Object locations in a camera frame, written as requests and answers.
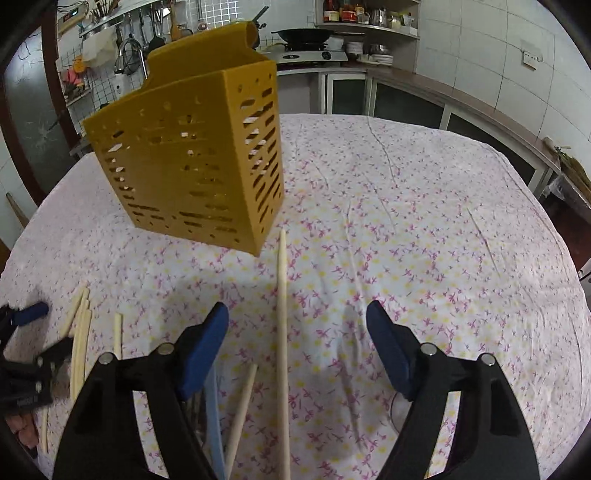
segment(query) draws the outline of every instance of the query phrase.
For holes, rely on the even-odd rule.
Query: floral tablecloth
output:
[[[115,312],[130,357],[175,341],[221,300],[231,316],[217,370],[224,441],[248,364],[259,365],[232,477],[275,478],[283,227],[293,478],[373,478],[396,441],[394,390],[364,321],[373,299],[449,355],[496,355],[548,476],[591,417],[590,314],[563,240],[506,158],[450,132],[363,116],[284,115],[281,139],[285,201],[259,258],[135,228],[95,155],[83,158],[2,275],[2,302],[52,305],[17,331],[9,355],[31,360],[58,339],[82,280],[94,314],[88,368],[113,348]],[[49,411],[47,475],[71,409],[67,369]],[[147,402],[137,403],[149,466],[163,474]],[[452,396],[432,472],[444,466],[456,409]]]

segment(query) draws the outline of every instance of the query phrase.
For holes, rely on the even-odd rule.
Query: table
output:
[[[11,358],[30,360],[58,339],[81,280],[94,313],[89,368],[112,350],[116,311],[130,357],[175,341],[221,300],[231,316],[217,368],[224,441],[248,364],[259,365],[233,478],[273,478],[283,227],[294,478],[373,478],[396,440],[394,391],[364,322],[373,299],[449,355],[496,355],[548,476],[591,417],[590,313],[563,240],[506,158],[451,132],[363,116],[285,115],[281,139],[285,201],[259,258],[135,228],[95,155],[78,162],[1,278],[3,302],[52,305],[47,320],[17,331]],[[48,475],[70,411],[66,369],[41,458]],[[137,406],[148,463],[163,473],[139,394]],[[444,466],[456,413],[451,395],[432,472]]]

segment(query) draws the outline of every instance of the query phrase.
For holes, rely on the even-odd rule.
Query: wooden stick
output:
[[[115,313],[115,317],[113,318],[113,351],[119,360],[123,358],[122,330],[123,315]]]
[[[62,325],[61,327],[61,338],[64,338],[70,333],[72,323],[74,322],[74,317],[76,317],[76,314],[78,313],[78,308],[80,307],[80,303],[82,302],[82,297],[85,291],[88,291],[88,288],[86,288],[83,285],[83,283],[81,283],[76,291],[76,295],[74,295],[74,298],[72,299],[70,310],[68,310],[68,314],[66,315],[66,321],[64,322],[64,325]]]
[[[84,385],[84,381],[86,380],[85,370],[86,370],[86,347],[88,346],[88,335],[90,333],[90,321],[92,320],[92,312],[90,310],[86,310],[82,317],[82,321],[80,322],[80,343],[78,347],[78,360],[76,368],[77,375],[76,378],[76,398],[78,398],[78,394],[80,390],[82,390],[82,385]]]
[[[41,453],[47,455],[47,421],[49,418],[49,406],[43,407],[41,412]]]
[[[290,480],[290,418],[287,379],[287,247],[285,230],[279,237],[277,261],[277,416],[279,426],[279,479]]]
[[[256,369],[256,364],[251,364],[250,368],[248,369],[246,383],[244,383],[242,396],[240,397],[240,403],[238,404],[238,410],[236,411],[236,416],[234,417],[234,422],[232,423],[232,430],[230,430],[228,446],[226,447],[226,480],[230,480],[230,475],[232,474],[232,467],[234,466],[234,460],[236,459],[236,453],[238,451],[238,443],[240,442],[244,421],[246,420],[248,404],[251,402],[252,387],[255,384]]]

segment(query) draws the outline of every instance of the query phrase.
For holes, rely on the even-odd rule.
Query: wok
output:
[[[310,43],[324,43],[331,35],[330,30],[321,28],[289,28],[271,32],[278,34],[282,40],[292,45],[302,45]]]

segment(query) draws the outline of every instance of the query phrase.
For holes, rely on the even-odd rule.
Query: shelf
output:
[[[403,35],[404,37],[412,38],[414,40],[420,39],[418,35],[413,35],[412,33],[403,30],[393,30],[392,28],[377,27],[376,25],[363,25],[361,23],[329,22],[321,23],[316,26],[320,28],[328,28],[341,33],[346,30],[349,30],[352,33],[392,33],[394,35]]]

